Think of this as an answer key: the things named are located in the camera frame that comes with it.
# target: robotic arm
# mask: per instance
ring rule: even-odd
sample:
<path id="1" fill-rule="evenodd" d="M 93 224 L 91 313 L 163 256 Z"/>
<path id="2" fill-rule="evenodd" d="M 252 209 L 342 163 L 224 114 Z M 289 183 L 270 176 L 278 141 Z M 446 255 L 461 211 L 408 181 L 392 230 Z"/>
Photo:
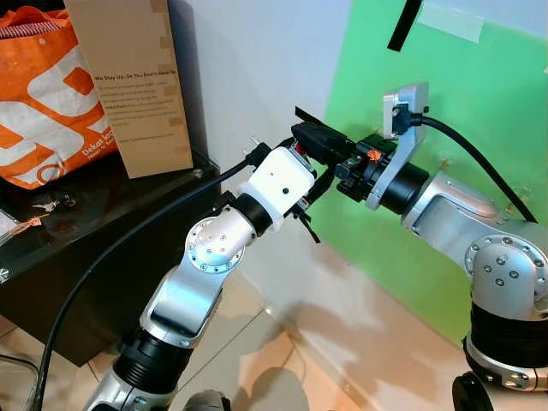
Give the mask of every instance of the robotic arm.
<path id="1" fill-rule="evenodd" d="M 429 178 L 408 162 L 425 131 L 408 114 L 427 111 L 427 94 L 420 83 L 385 95 L 384 136 L 358 143 L 298 110 L 304 122 L 292 127 L 289 147 L 270 151 L 235 200 L 190 229 L 182 262 L 159 284 L 85 410 L 168 409 L 245 247 L 288 214 L 303 217 L 335 178 L 351 199 L 401 215 L 405 229 L 472 280 L 463 347 L 474 372 L 454 382 L 456 411 L 548 409 L 548 235 L 444 173 Z M 316 181 L 307 156 L 327 166 Z M 538 392 L 508 395 L 515 391 Z"/>

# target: orange shopping bag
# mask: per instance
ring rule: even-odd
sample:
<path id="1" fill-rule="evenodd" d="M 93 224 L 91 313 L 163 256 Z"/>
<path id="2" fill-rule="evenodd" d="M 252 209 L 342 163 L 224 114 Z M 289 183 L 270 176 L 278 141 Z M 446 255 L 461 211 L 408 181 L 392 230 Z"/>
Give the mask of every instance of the orange shopping bag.
<path id="1" fill-rule="evenodd" d="M 37 188 L 116 150 L 66 10 L 0 18 L 0 81 L 2 178 Z"/>

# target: black table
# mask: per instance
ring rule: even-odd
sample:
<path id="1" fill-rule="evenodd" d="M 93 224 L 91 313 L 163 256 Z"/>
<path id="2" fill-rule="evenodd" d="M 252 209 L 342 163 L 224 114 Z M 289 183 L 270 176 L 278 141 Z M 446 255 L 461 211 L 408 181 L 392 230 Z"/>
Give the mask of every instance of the black table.
<path id="1" fill-rule="evenodd" d="M 118 153 L 43 188 L 0 181 L 0 209 L 20 221 L 58 208 L 0 246 L 0 314 L 44 342 L 64 298 L 87 266 L 138 222 L 218 175 L 194 155 L 195 169 L 129 180 Z M 81 366 L 137 324 L 164 273 L 179 263 L 187 231 L 219 194 L 210 190 L 122 245 L 101 264 L 68 313 L 55 350 Z"/>

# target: tiled floor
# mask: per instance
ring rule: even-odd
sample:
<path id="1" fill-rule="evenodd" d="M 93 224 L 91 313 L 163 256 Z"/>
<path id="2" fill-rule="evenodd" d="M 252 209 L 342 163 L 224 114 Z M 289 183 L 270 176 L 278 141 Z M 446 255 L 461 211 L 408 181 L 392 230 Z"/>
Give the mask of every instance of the tiled floor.
<path id="1" fill-rule="evenodd" d="M 38 362 L 42 344 L 0 317 L 0 353 Z M 45 410 L 83 408 L 113 354 L 77 368 L 60 355 L 51 360 Z M 33 375 L 0 363 L 0 407 L 23 409 Z M 181 410 L 196 391 L 213 388 L 232 399 L 235 411 L 357 411 L 347 394 L 264 310 L 257 291 L 239 273 L 230 277 L 223 301 L 187 370 L 170 410 Z"/>

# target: green backdrop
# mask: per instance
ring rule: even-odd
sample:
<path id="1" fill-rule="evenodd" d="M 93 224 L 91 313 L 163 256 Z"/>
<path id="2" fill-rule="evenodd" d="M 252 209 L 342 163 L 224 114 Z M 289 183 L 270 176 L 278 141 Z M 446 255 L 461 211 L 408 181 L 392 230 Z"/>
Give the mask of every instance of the green backdrop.
<path id="1" fill-rule="evenodd" d="M 401 52 L 386 48 L 403 0 L 355 0 L 325 121 L 359 140 L 382 128 L 383 93 L 430 83 L 429 116 L 452 125 L 546 222 L 546 42 L 486 22 L 479 43 L 415 23 Z M 455 143 L 429 129 L 413 163 L 509 202 Z M 333 187 L 312 207 L 313 227 L 345 258 L 427 323 L 459 343 L 468 330 L 469 281 L 451 260 Z"/>

